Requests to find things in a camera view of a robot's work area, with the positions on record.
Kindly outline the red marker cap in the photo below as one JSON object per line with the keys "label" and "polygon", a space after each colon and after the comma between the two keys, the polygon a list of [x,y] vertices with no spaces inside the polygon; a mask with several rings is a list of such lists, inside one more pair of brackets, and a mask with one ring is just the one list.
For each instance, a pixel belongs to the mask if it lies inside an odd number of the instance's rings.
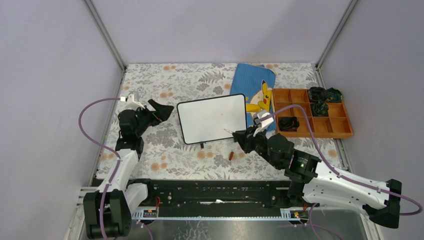
{"label": "red marker cap", "polygon": [[229,157],[228,157],[228,160],[229,160],[229,161],[231,161],[231,160],[233,159],[234,154],[235,154],[235,153],[234,153],[233,151],[231,151],[231,152],[230,152]]}

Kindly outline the white whiteboard black frame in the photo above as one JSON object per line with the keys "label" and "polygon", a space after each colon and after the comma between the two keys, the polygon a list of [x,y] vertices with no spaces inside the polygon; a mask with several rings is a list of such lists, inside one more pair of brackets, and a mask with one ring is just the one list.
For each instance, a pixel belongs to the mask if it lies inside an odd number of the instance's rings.
{"label": "white whiteboard black frame", "polygon": [[247,128],[245,96],[240,93],[180,102],[176,110],[187,145],[230,139],[232,134],[224,129]]}

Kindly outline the black orange cloth roll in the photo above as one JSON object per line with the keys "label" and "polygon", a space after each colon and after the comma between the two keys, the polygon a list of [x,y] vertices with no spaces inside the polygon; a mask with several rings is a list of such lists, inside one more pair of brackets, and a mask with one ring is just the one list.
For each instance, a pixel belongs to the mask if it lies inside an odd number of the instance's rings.
{"label": "black orange cloth roll", "polygon": [[281,132],[296,132],[300,122],[296,116],[283,116],[278,118],[278,130]]}

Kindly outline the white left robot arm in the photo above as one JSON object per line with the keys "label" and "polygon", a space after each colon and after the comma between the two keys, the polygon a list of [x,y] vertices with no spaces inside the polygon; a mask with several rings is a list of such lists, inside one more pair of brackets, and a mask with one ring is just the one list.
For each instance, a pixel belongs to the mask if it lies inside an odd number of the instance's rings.
{"label": "white left robot arm", "polygon": [[143,153],[142,135],[149,127],[165,122],[174,107],[162,105],[150,99],[152,106],[134,100],[133,95],[118,98],[129,109],[118,114],[118,139],[114,148],[105,146],[90,136],[96,145],[110,151],[117,157],[112,170],[94,192],[83,197],[86,234],[90,240],[126,237],[130,233],[132,215],[142,204],[148,206],[155,200],[155,192],[145,183],[128,184],[130,175]]}

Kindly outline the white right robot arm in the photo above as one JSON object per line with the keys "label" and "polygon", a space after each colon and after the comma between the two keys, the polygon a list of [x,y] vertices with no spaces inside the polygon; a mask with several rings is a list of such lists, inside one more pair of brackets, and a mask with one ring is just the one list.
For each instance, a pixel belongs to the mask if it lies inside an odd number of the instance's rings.
{"label": "white right robot arm", "polygon": [[[247,154],[252,151],[277,170],[283,170],[291,181],[287,201],[327,205],[357,211],[375,224],[397,229],[400,222],[402,183],[395,179],[377,181],[339,168],[331,169],[319,157],[295,149],[293,142],[281,134],[266,137],[250,127],[232,133]],[[393,190],[397,195],[390,195]]]}

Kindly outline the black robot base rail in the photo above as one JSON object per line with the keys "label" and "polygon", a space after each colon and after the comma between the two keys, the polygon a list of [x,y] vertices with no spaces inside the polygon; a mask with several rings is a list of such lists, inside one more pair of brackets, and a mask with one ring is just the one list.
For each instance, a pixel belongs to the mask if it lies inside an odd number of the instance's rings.
{"label": "black robot base rail", "polygon": [[331,206],[336,197],[329,190],[315,186],[313,197],[306,198],[303,183],[283,181],[214,181],[214,180],[152,180],[132,179],[128,187],[146,187],[147,197],[135,207],[142,207],[152,219],[155,213],[161,218],[277,218],[280,209],[292,207]]}

